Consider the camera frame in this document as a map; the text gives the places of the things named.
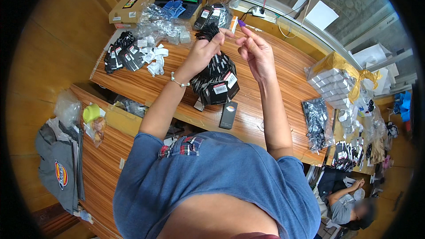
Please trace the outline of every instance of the power strip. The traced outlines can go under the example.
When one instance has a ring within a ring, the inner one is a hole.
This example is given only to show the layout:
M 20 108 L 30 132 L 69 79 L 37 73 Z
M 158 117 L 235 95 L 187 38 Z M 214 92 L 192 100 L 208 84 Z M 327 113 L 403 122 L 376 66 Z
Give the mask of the power strip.
M 253 16 L 257 16 L 257 17 L 260 17 L 260 18 L 265 18 L 265 17 L 266 17 L 266 12 L 264 11 L 264 13 L 262 14 L 262 13 L 260 12 L 260 7 L 255 7 L 255 8 L 252 10 L 252 15 L 253 15 Z

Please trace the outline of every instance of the bracelet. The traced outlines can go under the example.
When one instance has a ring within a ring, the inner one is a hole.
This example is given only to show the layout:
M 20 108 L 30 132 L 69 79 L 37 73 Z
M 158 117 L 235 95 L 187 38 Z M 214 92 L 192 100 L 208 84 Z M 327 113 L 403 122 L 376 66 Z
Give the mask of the bracelet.
M 190 83 L 188 82 L 187 83 L 187 85 L 184 85 L 183 83 L 180 83 L 180 82 L 178 82 L 178 81 L 176 81 L 176 79 L 174 78 L 174 72 L 172 71 L 171 72 L 171 81 L 173 81 L 173 82 L 175 82 L 175 83 L 177 83 L 178 85 L 180 85 L 181 87 L 187 87 L 187 86 L 189 86 L 190 85 Z

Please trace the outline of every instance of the hand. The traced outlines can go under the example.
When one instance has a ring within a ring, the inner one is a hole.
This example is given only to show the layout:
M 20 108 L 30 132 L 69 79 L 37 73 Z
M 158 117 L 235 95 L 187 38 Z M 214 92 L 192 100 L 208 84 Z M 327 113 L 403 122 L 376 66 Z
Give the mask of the hand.
M 187 83 L 196 74 L 204 70 L 215 54 L 221 55 L 220 46 L 224 44 L 226 36 L 235 37 L 228 29 L 220 28 L 220 33 L 217 33 L 210 42 L 208 40 L 197 40 L 190 49 L 183 65 L 176 71 L 174 75 L 176 80 Z
M 362 179 L 356 180 L 353 183 L 352 188 L 357 190 L 357 189 L 362 188 L 364 184 L 365 184 L 365 180 L 362 178 Z
M 255 80 L 258 83 L 264 83 L 277 79 L 271 46 L 246 27 L 242 27 L 242 32 L 248 37 L 237 39 L 236 44 L 240 46 L 238 51 L 241 57 L 248 61 Z

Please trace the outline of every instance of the cardboard box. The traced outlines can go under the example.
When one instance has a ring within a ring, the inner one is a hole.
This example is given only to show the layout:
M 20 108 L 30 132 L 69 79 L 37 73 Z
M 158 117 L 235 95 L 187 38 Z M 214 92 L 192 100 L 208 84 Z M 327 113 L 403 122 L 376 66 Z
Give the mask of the cardboard box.
M 135 28 L 137 15 L 144 2 L 152 3 L 154 0 L 120 0 L 109 12 L 109 23 L 117 29 Z

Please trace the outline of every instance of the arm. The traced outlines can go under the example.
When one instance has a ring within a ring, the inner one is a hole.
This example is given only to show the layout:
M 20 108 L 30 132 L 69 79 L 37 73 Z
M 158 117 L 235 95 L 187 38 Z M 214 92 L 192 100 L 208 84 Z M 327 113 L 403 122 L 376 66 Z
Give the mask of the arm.
M 210 42 L 208 40 L 196 41 L 183 65 L 174 74 L 175 80 L 186 84 L 201 72 L 211 58 L 220 52 L 220 45 L 224 44 L 225 36 L 234 37 L 234 34 L 229 30 L 220 29 L 220 33 L 216 34 Z M 174 112 L 183 98 L 185 89 L 186 87 L 181 87 L 176 82 L 169 81 L 150 106 L 141 122 L 139 131 L 163 140 Z
M 248 61 L 260 88 L 267 151 L 276 160 L 283 156 L 293 156 L 292 135 L 276 76 L 272 48 L 246 27 L 242 27 L 242 32 L 247 37 L 239 38 L 236 44 L 241 46 L 238 51 Z
M 352 186 L 350 186 L 349 188 L 346 189 L 341 189 L 333 194 L 330 194 L 328 196 L 328 201 L 329 201 L 329 205 L 332 206 L 333 204 L 335 204 L 335 202 L 338 201 L 338 199 L 340 197 L 342 197 L 345 194 L 348 194 L 352 191 L 356 191 L 357 189 L 361 188 L 365 183 L 365 180 L 362 178 L 360 180 L 356 180 Z

